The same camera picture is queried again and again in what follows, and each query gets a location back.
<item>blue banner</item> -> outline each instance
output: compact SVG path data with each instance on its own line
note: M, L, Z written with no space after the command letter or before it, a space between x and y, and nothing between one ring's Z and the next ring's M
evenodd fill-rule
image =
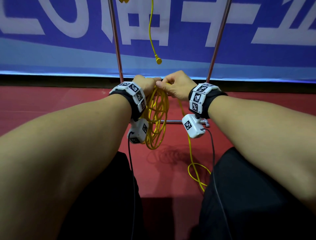
M113 0L125 77L205 79L226 0ZM233 0L212 79L316 82L315 0ZM0 0L0 71L117 77L107 0Z

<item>pant leg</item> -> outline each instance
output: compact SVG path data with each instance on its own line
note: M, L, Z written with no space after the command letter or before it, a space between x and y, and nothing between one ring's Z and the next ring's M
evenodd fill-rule
M234 240L316 239L315 215L235 148L225 152L215 166L215 182ZM199 228L201 239L229 239L212 175Z
M136 184L133 239L146 239L143 208ZM133 179L124 153L118 152L109 166L79 195L68 212L58 240L131 239L134 212Z

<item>black strap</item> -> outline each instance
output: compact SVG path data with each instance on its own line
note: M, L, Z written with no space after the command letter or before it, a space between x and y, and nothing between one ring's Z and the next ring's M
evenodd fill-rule
M193 94L193 89L194 89L194 88L192 88L192 90L191 90L190 93L189 93L189 100L191 99L191 96L192 96L192 94ZM197 115L198 117L202 117L202 118L209 119L209 118L210 118L210 117L209 117L209 114L208 114L209 106L211 105L212 101L213 101L216 97L221 96L221 95L227 96L227 93L222 92L222 91L220 91L220 90L218 90L218 89L214 89L214 90L210 91L210 92L206 95L205 100L204 100L204 102L203 102L203 104L202 104L202 113L201 113L201 114L199 114L199 113L197 113L197 112L195 112L195 111L193 111L193 110L191 110L191 109L189 109L189 110L190 110L191 112L193 112L195 115Z
M133 97L130 94L128 94L125 90L115 90L110 93L110 95L112 94L120 94L128 100L132 108L131 119L133 119L134 121L137 121L141 117L141 115L143 114L143 111L139 112L137 104L134 102Z

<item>human hand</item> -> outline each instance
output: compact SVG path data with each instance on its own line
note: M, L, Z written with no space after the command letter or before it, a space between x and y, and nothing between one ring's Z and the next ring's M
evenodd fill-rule
M197 84L183 71L177 71L166 76L162 82L157 81L156 86L165 90L173 98L188 101L190 91L197 86Z
M136 75L133 79L133 82L142 88L146 97L153 92L157 81L161 81L161 78L145 78L142 75Z

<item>red mat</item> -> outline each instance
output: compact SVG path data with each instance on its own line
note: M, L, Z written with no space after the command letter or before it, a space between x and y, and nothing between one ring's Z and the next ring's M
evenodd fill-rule
M109 89L0 87L0 135L43 114L76 104L106 97ZM316 95L286 93L230 92L232 97L263 100L294 110L316 115ZM169 120L181 120L176 99L169 98ZM232 146L220 130L211 123L216 159ZM194 159L211 167L211 141L206 134L192 140ZM128 155L127 138L123 138L120 151ZM143 200L145 224L153 239L188 239L198 224L202 192L190 178L189 145L182 125L168 125L162 145L149 150L144 145L132 145L131 155L139 193ZM202 180L208 175L200 170Z

